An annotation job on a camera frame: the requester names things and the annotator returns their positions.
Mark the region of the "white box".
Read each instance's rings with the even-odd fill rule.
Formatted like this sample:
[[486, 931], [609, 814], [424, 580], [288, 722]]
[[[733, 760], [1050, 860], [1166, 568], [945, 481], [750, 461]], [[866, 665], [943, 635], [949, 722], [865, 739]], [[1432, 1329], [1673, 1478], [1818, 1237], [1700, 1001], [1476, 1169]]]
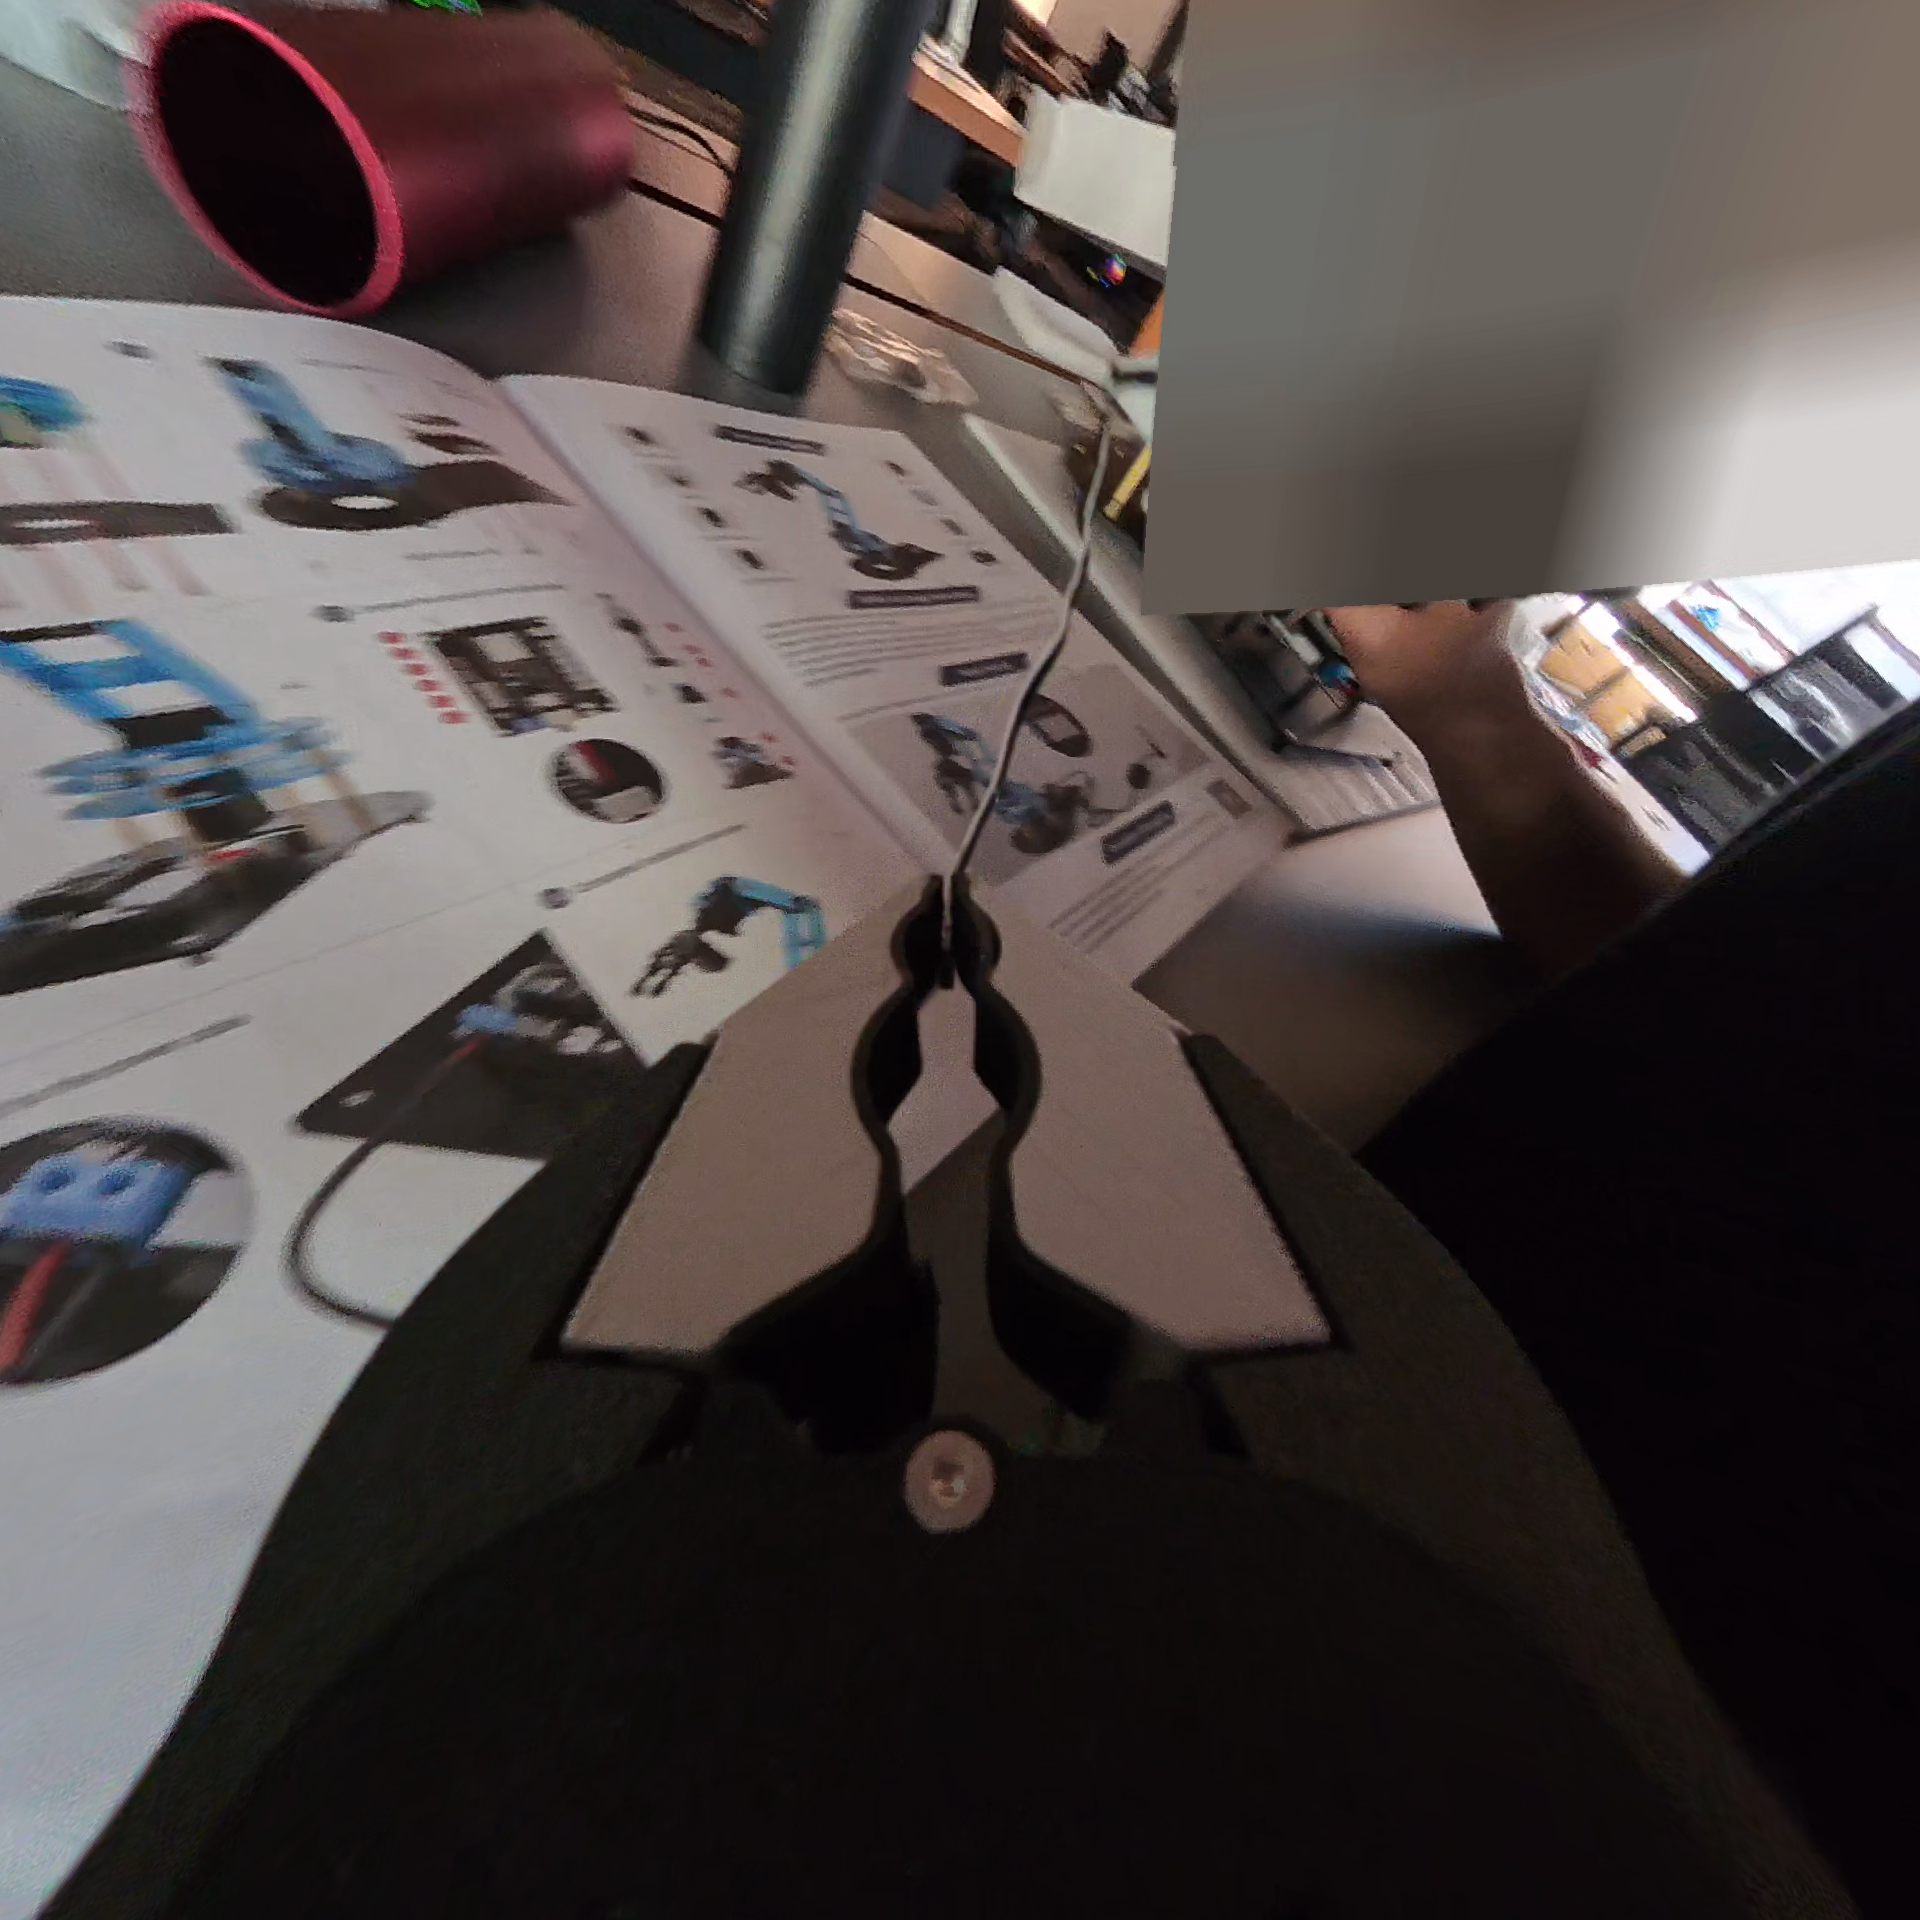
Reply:
[[1041, 217], [1165, 276], [1172, 238], [1178, 133], [1080, 98], [1026, 99], [1014, 198]]

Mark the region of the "instruction manual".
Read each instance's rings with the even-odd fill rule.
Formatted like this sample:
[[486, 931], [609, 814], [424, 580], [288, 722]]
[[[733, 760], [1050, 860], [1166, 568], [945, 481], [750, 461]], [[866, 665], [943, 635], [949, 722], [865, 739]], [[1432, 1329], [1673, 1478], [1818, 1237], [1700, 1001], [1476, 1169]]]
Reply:
[[[734, 1915], [881, 1735], [1065, 1689], [1048, 1581], [1246, 1636], [1258, 1397], [1446, 1259], [1213, 1036], [1330, 1322], [1009, 1355], [960, 895], [1137, 989], [1285, 845], [1246, 756], [925, 449], [321, 315], [4, 299], [4, 1785], [38, 1915]], [[565, 1323], [718, 1030], [943, 886], [912, 1286]]]

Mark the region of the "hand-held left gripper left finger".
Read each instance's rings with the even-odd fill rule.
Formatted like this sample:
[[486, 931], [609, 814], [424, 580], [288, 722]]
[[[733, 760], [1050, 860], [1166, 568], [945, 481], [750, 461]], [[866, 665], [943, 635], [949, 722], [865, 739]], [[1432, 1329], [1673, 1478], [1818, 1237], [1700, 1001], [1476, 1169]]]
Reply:
[[725, 1353], [912, 1286], [894, 1115], [925, 1075], [945, 887], [912, 880], [726, 1019], [565, 1322], [581, 1353]]

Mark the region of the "red cylinder case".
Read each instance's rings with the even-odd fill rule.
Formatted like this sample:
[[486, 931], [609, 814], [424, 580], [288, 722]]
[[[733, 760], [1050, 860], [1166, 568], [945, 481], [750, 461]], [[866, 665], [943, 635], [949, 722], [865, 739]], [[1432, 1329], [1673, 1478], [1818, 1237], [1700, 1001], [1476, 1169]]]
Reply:
[[558, 235], [632, 167], [613, 55], [551, 7], [158, 4], [122, 71], [209, 251], [325, 319]]

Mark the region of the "flat clear bag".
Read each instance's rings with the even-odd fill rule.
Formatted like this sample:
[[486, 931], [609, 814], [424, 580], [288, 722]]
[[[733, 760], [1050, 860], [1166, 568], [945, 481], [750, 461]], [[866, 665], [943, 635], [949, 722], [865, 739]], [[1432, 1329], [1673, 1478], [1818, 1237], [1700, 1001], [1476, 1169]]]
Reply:
[[943, 348], [920, 346], [848, 305], [830, 315], [825, 350], [859, 386], [960, 413], [978, 405], [978, 391]]

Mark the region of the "person's black shirt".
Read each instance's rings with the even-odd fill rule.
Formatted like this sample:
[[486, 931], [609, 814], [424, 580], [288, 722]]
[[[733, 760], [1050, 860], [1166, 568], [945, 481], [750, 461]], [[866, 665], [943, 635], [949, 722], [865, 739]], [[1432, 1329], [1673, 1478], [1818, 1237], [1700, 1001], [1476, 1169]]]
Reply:
[[1917, 1915], [1917, 713], [1361, 1162], [1547, 1379], [1688, 1662], [1859, 1910]]

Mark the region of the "person's right forearm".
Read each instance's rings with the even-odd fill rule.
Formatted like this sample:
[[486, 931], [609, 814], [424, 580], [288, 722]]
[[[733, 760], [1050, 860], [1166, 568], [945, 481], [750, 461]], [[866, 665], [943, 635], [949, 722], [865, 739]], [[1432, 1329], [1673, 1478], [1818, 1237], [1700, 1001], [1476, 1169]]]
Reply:
[[1357, 683], [1424, 757], [1502, 938], [1565, 975], [1631, 934], [1681, 871], [1532, 700], [1509, 645], [1515, 603], [1334, 605]]

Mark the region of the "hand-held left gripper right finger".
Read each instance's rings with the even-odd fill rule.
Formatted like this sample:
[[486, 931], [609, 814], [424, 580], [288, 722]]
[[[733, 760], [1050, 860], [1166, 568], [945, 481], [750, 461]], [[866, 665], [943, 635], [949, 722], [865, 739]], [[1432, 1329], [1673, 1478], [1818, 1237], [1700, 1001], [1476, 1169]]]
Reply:
[[972, 1068], [1002, 1111], [987, 1293], [1011, 1357], [1245, 1357], [1333, 1339], [1177, 1019], [968, 892], [960, 981]]

